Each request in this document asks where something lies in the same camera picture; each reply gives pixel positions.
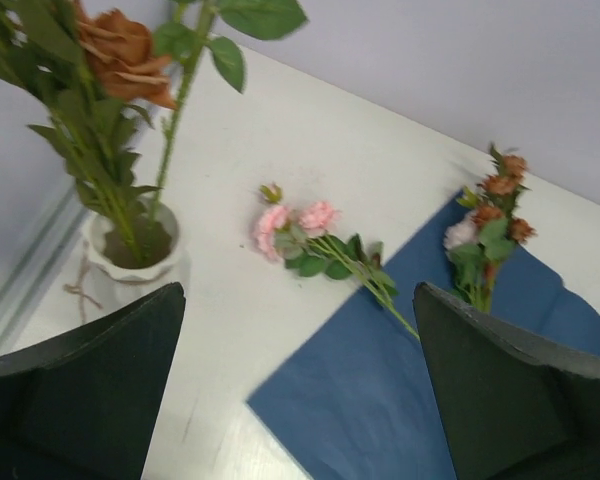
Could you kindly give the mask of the large orange rose stem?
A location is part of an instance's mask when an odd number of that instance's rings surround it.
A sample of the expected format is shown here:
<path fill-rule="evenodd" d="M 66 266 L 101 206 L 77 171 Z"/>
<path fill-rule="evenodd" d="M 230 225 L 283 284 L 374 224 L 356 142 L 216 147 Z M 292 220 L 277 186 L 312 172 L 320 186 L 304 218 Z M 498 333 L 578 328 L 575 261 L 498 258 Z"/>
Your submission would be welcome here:
<path fill-rule="evenodd" d="M 79 1 L 0 1 L 0 80 L 45 106 L 47 124 L 30 130 L 63 158 L 80 202 L 110 219 L 137 257 L 132 221 L 157 189 L 136 184 L 131 140 L 151 121 L 139 101 L 175 106 L 170 61 L 155 54 L 148 27 L 119 9 L 90 16 Z"/>

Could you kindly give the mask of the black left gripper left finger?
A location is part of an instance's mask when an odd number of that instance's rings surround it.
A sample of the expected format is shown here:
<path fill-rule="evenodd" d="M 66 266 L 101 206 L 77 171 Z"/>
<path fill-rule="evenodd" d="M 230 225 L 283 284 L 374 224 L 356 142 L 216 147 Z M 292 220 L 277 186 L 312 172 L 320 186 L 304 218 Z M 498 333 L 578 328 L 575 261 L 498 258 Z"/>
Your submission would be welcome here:
<path fill-rule="evenodd" d="M 179 283 L 0 356 L 0 479 L 139 479 L 184 319 Z"/>

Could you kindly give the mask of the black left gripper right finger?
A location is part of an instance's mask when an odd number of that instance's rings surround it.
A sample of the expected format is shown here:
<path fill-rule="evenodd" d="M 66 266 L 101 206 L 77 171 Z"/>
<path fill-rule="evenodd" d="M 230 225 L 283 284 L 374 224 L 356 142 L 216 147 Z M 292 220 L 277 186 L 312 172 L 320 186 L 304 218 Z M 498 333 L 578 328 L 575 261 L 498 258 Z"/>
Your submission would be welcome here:
<path fill-rule="evenodd" d="M 600 479 L 600 357 L 426 282 L 413 308 L 459 479 Z"/>

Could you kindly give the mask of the orange and pink flower bouquet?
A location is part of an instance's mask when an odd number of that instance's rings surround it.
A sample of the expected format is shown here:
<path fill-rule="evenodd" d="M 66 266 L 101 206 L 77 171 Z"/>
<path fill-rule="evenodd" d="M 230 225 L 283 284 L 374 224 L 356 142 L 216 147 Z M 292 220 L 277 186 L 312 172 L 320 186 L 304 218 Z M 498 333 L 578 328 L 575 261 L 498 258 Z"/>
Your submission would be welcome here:
<path fill-rule="evenodd" d="M 517 215 L 529 172 L 526 159 L 515 149 L 488 147 L 494 172 L 476 186 L 465 186 L 457 204 L 467 210 L 447 228 L 443 247 L 452 266 L 453 292 L 481 312 L 491 311 L 496 281 L 515 250 L 536 235 Z"/>

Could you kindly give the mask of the blue wrapping paper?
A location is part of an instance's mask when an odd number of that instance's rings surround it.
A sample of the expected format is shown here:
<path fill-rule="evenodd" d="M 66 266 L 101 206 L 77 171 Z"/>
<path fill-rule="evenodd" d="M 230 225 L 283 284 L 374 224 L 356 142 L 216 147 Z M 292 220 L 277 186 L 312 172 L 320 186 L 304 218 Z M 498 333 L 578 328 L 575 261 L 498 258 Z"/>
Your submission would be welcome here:
<path fill-rule="evenodd" d="M 491 316 L 600 357 L 600 207 L 566 194 L 523 210 L 540 239 L 505 264 Z M 463 217 L 448 202 L 388 264 L 398 308 L 416 286 L 449 293 L 442 247 Z M 249 397 L 252 411 L 316 479 L 457 478 L 421 341 L 359 292 Z"/>

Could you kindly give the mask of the small pink flower stem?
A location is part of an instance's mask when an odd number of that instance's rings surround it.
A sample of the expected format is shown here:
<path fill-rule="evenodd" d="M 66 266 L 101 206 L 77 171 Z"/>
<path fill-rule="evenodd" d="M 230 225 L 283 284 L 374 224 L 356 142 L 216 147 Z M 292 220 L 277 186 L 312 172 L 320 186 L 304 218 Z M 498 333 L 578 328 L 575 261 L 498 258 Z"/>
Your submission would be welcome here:
<path fill-rule="evenodd" d="M 357 233 L 345 240 L 337 237 L 332 230 L 340 212 L 328 201 L 295 209 L 284 203 L 283 190 L 275 183 L 261 185 L 258 194 L 266 205 L 252 233 L 260 254 L 281 261 L 300 278 L 355 279 L 413 338 L 420 338 L 395 306 L 398 290 L 383 268 L 381 242 L 365 247 Z"/>

